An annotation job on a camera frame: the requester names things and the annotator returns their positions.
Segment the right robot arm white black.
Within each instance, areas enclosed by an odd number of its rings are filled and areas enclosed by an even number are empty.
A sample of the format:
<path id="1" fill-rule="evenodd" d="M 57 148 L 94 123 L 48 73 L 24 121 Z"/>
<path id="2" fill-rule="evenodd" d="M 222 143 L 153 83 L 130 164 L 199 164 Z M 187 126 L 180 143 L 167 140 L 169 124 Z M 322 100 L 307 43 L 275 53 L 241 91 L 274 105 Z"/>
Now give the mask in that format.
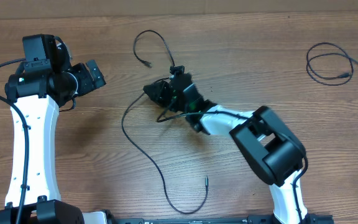
<path id="1" fill-rule="evenodd" d="M 184 67 L 143 87 L 144 93 L 174 118 L 184 117 L 196 132 L 231 138 L 255 175 L 269 186 L 276 223 L 306 223 L 308 212 L 300 179 L 308 168 L 306 149 L 269 107 L 235 111 L 206 100 Z"/>

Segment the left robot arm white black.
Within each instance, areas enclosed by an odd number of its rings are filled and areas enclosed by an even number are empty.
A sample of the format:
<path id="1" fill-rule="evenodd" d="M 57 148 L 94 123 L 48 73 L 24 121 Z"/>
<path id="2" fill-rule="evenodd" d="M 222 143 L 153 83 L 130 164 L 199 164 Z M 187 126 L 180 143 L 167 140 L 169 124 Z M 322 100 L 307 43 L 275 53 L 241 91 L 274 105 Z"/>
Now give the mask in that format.
<path id="1" fill-rule="evenodd" d="M 5 84 L 14 148 L 11 182 L 0 223 L 113 223 L 107 210 L 82 212 L 62 202 L 55 172 L 55 129 L 63 106 L 106 84 L 94 60 L 71 65 L 61 38 L 22 39 L 25 57 Z"/>

